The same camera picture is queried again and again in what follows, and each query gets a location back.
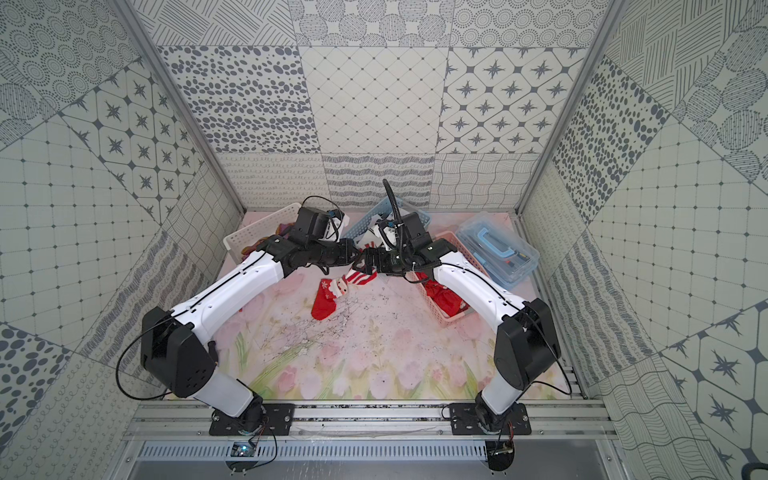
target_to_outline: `pink plastic basket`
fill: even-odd
[[[454,235],[453,232],[442,232],[435,235],[435,240],[438,238],[445,238],[447,241],[451,242],[454,247],[458,249],[459,252],[464,255],[464,257],[467,259],[468,262],[472,264],[472,266],[478,270],[480,270],[481,273],[488,275],[487,272],[485,272],[485,269],[480,265],[480,263],[475,259],[474,256],[472,256],[471,253],[469,253],[469,250],[467,250],[467,247],[464,246],[462,242],[456,238],[456,235]],[[417,277],[414,273],[408,273],[409,280],[417,280]],[[429,298],[427,295],[427,290],[424,288],[422,284],[416,285],[416,287],[419,289],[419,292],[421,292],[422,296],[424,297],[424,300],[427,302],[427,305],[429,305],[429,311],[432,313],[432,316],[437,320],[440,324],[447,326],[451,323],[454,323],[456,320],[459,320],[463,318],[464,316],[473,313],[474,310],[469,307],[468,309],[464,310],[463,312],[459,313],[458,315],[454,316],[448,316],[447,313],[443,312],[442,309],[435,303],[434,300]]]

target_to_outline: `christmas sock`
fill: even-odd
[[[312,318],[315,320],[326,319],[331,313],[336,311],[336,302],[333,300],[333,297],[330,296],[328,290],[331,282],[333,282],[333,280],[330,278],[320,280],[315,303],[312,305]]]

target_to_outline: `patterned wallpaper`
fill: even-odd
[[[371,185],[376,170],[398,178],[407,189],[398,195],[414,204],[510,210],[608,0],[133,4],[247,207],[301,201],[303,189],[283,180],[296,178],[338,204],[370,208],[384,197]],[[462,175],[448,198],[446,154],[474,155],[495,180]],[[498,154],[507,154],[503,172]],[[339,167],[358,155],[376,169]]]
[[[116,355],[215,280],[241,212],[105,3],[0,18],[0,478],[100,478],[137,406]]]
[[[768,462],[766,14],[633,0],[523,213],[638,478]]]

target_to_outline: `wavy line pattern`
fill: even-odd
[[[658,356],[588,388],[601,396],[638,478],[728,478]]]
[[[331,200],[341,207],[370,208],[386,195],[386,178],[398,197],[429,205],[434,155],[323,155]]]
[[[156,306],[170,309],[205,284],[206,277],[170,235],[161,230],[77,351],[116,366],[117,355],[141,331],[146,312]],[[137,343],[126,353],[121,371],[156,384],[157,380],[139,366],[138,348]]]
[[[585,230],[549,280],[588,385],[648,357],[650,340]]]

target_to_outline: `polka dot pattern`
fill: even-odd
[[[38,407],[71,353],[8,325],[0,327],[0,451]]]
[[[216,151],[318,151],[295,48],[165,47],[161,54]]]
[[[553,159],[584,222],[597,215],[668,117],[639,84],[603,58]]]

